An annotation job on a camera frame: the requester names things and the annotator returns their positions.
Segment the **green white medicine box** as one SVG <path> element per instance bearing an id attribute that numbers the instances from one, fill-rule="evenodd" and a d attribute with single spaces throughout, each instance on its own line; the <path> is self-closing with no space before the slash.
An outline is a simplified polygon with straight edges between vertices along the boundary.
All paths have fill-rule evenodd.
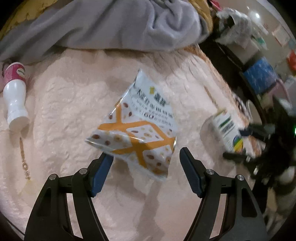
<path id="1" fill-rule="evenodd" d="M 241 154 L 244 149 L 243 139 L 231 114 L 223 109 L 212 116 L 211 121 L 225 150 Z"/>

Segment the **white orange snack bag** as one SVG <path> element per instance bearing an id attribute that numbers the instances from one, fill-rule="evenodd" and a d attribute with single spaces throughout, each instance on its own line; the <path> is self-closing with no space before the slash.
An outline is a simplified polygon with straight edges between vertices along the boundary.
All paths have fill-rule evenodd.
<path id="1" fill-rule="evenodd" d="M 177 139 L 170 102 L 139 70 L 114 109 L 86 142 L 157 180 L 168 176 Z"/>

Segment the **beige trash bin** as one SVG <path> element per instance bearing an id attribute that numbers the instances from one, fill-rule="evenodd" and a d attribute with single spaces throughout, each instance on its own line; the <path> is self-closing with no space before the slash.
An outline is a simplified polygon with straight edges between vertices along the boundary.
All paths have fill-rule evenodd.
<path id="1" fill-rule="evenodd" d="M 259 112 L 257 111 L 257 109 L 252 101 L 248 100 L 246 102 L 246 109 L 247 109 L 248 114 L 250 116 L 250 122 L 257 124 L 257 125 L 262 125 L 262 120 L 260 118 Z"/>

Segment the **blue storage box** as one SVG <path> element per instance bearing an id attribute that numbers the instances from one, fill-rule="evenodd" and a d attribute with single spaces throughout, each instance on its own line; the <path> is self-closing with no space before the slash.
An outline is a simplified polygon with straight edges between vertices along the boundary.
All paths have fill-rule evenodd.
<path id="1" fill-rule="evenodd" d="M 265 57 L 257 60 L 250 68 L 243 72 L 243 75 L 256 95 L 264 93 L 275 84 L 278 78 L 277 73 Z"/>

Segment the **white plastic bag on chair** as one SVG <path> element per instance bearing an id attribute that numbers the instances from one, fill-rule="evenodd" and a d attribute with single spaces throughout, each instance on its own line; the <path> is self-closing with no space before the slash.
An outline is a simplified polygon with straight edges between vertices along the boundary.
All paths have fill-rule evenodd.
<path id="1" fill-rule="evenodd" d="M 216 13 L 219 19 L 219 34 L 215 40 L 221 45 L 237 44 L 245 49 L 252 36 L 252 21 L 244 13 L 224 8 Z"/>

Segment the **pink quilted bed cover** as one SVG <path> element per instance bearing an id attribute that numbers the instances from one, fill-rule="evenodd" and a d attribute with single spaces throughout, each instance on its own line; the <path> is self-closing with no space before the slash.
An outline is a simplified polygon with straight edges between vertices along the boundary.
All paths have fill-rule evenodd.
<path id="1" fill-rule="evenodd" d="M 249 177 L 243 166 L 222 158 L 211 116 L 225 108 L 238 126 L 247 125 L 247 120 L 203 53 L 66 49 L 26 67 L 30 123 L 22 132 L 9 130 L 1 103 L 1 212 L 18 235 L 25 232 L 50 174 L 72 175 L 100 156 L 85 139 L 114 108 L 139 69 L 171 104 L 178 125 L 176 151 L 164 181 L 114 161 L 102 192 L 93 199 L 110 240 L 184 239 L 201 200 L 180 164 L 182 147 L 220 175 Z"/>

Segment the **white bottle pink cap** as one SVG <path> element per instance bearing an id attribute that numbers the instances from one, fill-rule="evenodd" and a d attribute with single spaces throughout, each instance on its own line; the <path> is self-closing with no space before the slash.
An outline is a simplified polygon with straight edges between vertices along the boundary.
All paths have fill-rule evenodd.
<path id="1" fill-rule="evenodd" d="M 25 108 L 27 86 L 26 70 L 22 63 L 11 63 L 4 72 L 3 98 L 8 114 L 7 122 L 12 132 L 20 132 L 29 124 Z"/>

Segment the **grey folded blanket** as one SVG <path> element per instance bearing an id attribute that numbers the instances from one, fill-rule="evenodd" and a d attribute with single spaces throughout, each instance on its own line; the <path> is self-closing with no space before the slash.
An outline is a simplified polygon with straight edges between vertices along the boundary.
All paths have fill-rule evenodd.
<path id="1" fill-rule="evenodd" d="M 211 32 L 189 1 L 59 1 L 1 38 L 1 61 L 41 61 L 58 48 L 172 51 Z"/>

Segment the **pink small pouch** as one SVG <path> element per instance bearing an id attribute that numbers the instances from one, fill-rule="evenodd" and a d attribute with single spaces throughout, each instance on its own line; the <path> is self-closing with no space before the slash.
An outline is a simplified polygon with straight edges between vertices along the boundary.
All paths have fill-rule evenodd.
<path id="1" fill-rule="evenodd" d="M 1 65 L 0 65 L 0 92 L 2 92 L 4 89 L 4 72 L 7 68 L 7 66 L 8 65 L 6 63 L 1 62 Z"/>

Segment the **yellow embroidered pillow cover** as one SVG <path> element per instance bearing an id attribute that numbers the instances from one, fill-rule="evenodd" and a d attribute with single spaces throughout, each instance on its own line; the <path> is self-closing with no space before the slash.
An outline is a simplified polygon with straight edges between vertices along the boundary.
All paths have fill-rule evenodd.
<path id="1" fill-rule="evenodd" d="M 1 38 L 19 24 L 35 20 L 47 8 L 59 1 L 1 1 Z M 206 30 L 213 31 L 213 19 L 210 1 L 189 1 L 206 22 Z"/>

